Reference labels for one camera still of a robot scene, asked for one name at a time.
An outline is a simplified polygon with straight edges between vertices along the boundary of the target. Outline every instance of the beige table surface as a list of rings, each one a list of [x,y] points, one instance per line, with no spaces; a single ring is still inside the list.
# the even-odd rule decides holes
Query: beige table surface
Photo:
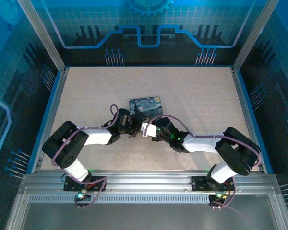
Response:
[[[159,96],[163,113],[176,116],[196,134],[235,127],[249,136],[227,67],[72,67],[52,133],[67,120],[82,127],[102,125],[113,118],[111,104],[128,109],[130,99],[150,96]],[[78,158],[88,169],[101,170],[209,170],[221,161],[213,153],[177,153],[165,142],[141,135],[85,146]],[[45,155],[41,169],[53,168]]]

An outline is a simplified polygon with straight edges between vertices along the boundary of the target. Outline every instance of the mouse pad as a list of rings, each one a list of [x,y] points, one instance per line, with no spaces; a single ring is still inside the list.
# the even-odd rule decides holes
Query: mouse pad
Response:
[[[163,114],[160,97],[144,97],[129,100],[131,114],[136,114],[144,121]]]

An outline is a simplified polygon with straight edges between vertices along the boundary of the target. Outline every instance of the blue edge trim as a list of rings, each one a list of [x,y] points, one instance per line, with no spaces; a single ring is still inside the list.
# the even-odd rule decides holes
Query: blue edge trim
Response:
[[[260,133],[256,118],[255,118],[255,113],[253,111],[253,108],[252,108],[252,105],[251,105],[251,101],[250,101],[248,93],[246,91],[246,87],[245,87],[245,84],[244,84],[244,81],[243,81],[243,78],[242,78],[242,75],[241,75],[240,71],[238,72],[238,77],[239,77],[239,81],[240,81],[241,86],[242,86],[242,92],[243,92],[243,94],[245,96],[246,103],[247,103],[248,109],[250,111],[251,119],[252,119],[252,122],[253,122],[253,125],[254,125],[254,128],[255,128],[255,132],[256,132],[256,135],[257,135],[257,138],[258,138],[258,142],[259,142],[259,145],[260,145],[260,148],[261,148],[261,154],[262,154],[262,157],[264,159],[264,163],[265,163],[265,166],[266,166],[266,169],[267,169],[267,173],[268,174],[273,174],[273,169],[272,169],[272,166],[271,166],[267,151],[266,151],[265,146],[264,146],[264,140],[263,140],[263,137],[261,136],[261,133]],[[39,143],[40,143],[41,138],[42,138],[42,133],[43,133],[43,130],[44,130],[45,125],[46,125],[46,121],[47,121],[47,118],[48,118],[48,115],[49,115],[49,112],[50,112],[50,108],[51,108],[51,105],[52,105],[52,102],[53,102],[54,94],[55,94],[55,91],[57,89],[59,80],[60,80],[60,72],[57,73],[57,77],[56,77],[56,80],[54,82],[54,85],[53,85],[53,88],[52,88],[52,91],[51,91],[51,94],[50,94],[50,97],[49,97],[49,101],[48,101],[48,104],[47,104],[47,107],[46,107],[46,110],[45,110],[45,113],[44,113],[44,116],[43,116],[43,120],[42,120],[40,129],[39,129],[36,141],[35,141],[35,145],[34,145],[34,148],[33,148],[33,151],[32,151],[32,155],[31,155],[31,158],[30,158],[30,161],[29,161],[29,165],[28,165],[27,170],[26,170],[26,174],[28,174],[33,168],[33,164],[34,164],[35,158],[37,156],[38,146],[39,146]]]
[[[54,85],[52,87],[51,94],[50,94],[50,97],[49,97],[49,100],[48,100],[48,103],[47,103],[47,106],[46,106],[46,110],[45,110],[45,113],[44,113],[44,116],[43,116],[43,120],[42,120],[42,123],[41,123],[40,128],[39,128],[39,132],[38,132],[38,135],[37,135],[37,138],[36,138],[36,141],[35,141],[35,145],[33,147],[32,155],[31,155],[27,170],[25,172],[26,174],[30,174],[30,171],[32,170],[33,165],[34,165],[35,158],[37,157],[38,146],[39,146],[39,143],[40,143],[40,141],[42,139],[42,134],[43,134],[44,128],[46,126],[46,122],[47,122],[47,118],[48,118],[48,115],[49,115],[49,112],[50,112],[50,108],[51,108],[51,105],[52,105],[52,102],[53,102],[54,94],[56,92],[58,83],[60,81],[60,74],[61,73],[58,71],[57,76],[56,76],[56,80],[54,81]]]
[[[264,163],[265,163],[265,166],[266,166],[266,169],[267,169],[267,173],[268,174],[273,174],[273,169],[272,169],[269,157],[268,157],[268,153],[267,153],[267,151],[265,149],[265,146],[264,146],[264,140],[263,140],[263,137],[261,136],[261,133],[260,133],[260,130],[259,130],[259,127],[258,127],[258,123],[256,121],[255,113],[253,111],[253,108],[252,108],[252,105],[251,105],[251,101],[250,101],[248,92],[246,91],[246,87],[245,87],[245,84],[244,84],[244,81],[243,81],[243,78],[242,78],[242,75],[241,75],[240,71],[238,71],[238,77],[239,77],[239,81],[240,81],[241,86],[242,86],[243,94],[244,94],[245,99],[246,99],[246,104],[247,104],[248,109],[250,111],[251,119],[252,119],[252,122],[253,122],[253,125],[254,125],[254,128],[255,128],[255,132],[256,132],[256,135],[257,135],[258,142],[259,142],[259,146],[261,148],[261,154],[262,154],[262,157],[264,159]]]

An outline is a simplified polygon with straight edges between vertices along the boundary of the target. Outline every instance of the enclosure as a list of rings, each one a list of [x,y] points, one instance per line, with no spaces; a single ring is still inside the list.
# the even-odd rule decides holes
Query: enclosure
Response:
[[[73,205],[43,144],[138,98],[192,133],[234,127],[260,147],[229,208],[190,184],[221,156],[141,134],[84,146],[79,161],[107,186]],[[288,0],[0,0],[0,229],[79,227],[288,229]]]

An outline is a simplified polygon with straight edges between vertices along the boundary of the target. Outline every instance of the gear logo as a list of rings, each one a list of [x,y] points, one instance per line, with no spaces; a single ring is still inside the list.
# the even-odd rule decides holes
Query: gear logo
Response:
[[[0,14],[9,24],[14,24],[18,16],[17,0],[0,0]]]
[[[140,13],[141,16],[151,15],[157,16],[169,9],[169,5],[173,4],[173,0],[126,0],[128,8],[134,10],[134,13]]]

